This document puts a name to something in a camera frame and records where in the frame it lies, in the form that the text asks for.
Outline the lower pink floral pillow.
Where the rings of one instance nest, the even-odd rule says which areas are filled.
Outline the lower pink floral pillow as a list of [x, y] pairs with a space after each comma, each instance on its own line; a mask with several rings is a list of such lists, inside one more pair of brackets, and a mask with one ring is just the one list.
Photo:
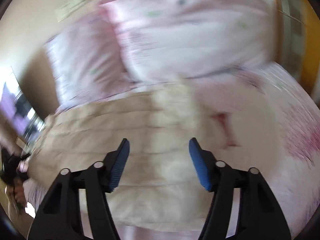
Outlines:
[[111, 0], [102, 2], [126, 70], [140, 82], [195, 78], [273, 57], [266, 0]]

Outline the beige quilted down jacket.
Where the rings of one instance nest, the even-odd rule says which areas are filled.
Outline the beige quilted down jacket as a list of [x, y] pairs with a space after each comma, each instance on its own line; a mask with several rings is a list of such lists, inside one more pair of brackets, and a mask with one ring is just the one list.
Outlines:
[[217, 126], [190, 87], [172, 83], [49, 116], [34, 145], [29, 176], [50, 187], [63, 168], [85, 170], [117, 151], [116, 160], [108, 163], [107, 195], [117, 224], [200, 230], [212, 197], [199, 183], [191, 160], [192, 138], [213, 150]]

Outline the upper floral pillow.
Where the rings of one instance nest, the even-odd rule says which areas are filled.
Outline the upper floral pillow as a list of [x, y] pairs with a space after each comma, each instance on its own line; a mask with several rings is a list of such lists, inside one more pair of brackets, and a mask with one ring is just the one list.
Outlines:
[[46, 43], [60, 108], [104, 100], [136, 87], [106, 12], [96, 10]]

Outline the pink floral bed sheet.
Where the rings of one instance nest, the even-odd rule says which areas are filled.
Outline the pink floral bed sheet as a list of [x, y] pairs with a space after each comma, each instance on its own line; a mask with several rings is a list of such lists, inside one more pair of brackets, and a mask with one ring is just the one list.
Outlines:
[[319, 205], [319, 108], [276, 63], [62, 107], [34, 146], [27, 201], [38, 208], [62, 168], [85, 169], [126, 138], [130, 156], [108, 196], [119, 231], [194, 238], [212, 194], [191, 162], [192, 137], [231, 167], [258, 168], [298, 236]]

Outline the beige wall light switch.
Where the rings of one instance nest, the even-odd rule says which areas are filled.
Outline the beige wall light switch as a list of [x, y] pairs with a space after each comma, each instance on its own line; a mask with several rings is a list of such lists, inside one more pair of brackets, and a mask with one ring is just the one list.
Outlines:
[[66, 3], [65, 5], [62, 5], [61, 7], [55, 9], [55, 16], [58, 22], [61, 22], [68, 18], [71, 13], [73, 12], [74, 5], [72, 3]]

